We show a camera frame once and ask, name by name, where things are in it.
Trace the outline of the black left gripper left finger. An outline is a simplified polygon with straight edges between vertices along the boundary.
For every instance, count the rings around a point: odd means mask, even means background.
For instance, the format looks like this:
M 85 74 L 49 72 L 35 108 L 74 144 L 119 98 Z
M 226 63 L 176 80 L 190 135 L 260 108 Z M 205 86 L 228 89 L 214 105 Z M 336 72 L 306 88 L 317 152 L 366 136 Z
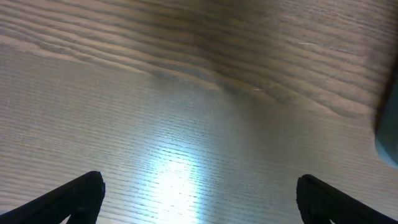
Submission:
M 1 215 L 3 224 L 95 224 L 105 196 L 105 182 L 90 171 L 70 182 Z

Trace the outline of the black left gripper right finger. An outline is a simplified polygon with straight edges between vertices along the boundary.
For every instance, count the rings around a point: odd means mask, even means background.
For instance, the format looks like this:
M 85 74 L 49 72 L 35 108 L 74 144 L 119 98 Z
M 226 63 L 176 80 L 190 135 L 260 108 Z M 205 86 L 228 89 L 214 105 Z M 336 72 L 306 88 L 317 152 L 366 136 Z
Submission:
M 310 174 L 298 178 L 296 202 L 304 224 L 397 224 Z

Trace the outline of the grey plastic basket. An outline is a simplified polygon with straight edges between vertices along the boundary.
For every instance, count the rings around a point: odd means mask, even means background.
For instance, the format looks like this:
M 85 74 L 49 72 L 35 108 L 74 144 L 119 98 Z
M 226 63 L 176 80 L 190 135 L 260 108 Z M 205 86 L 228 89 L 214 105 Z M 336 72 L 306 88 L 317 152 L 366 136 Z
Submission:
M 375 147 L 380 159 L 397 169 L 397 57 L 376 113 Z

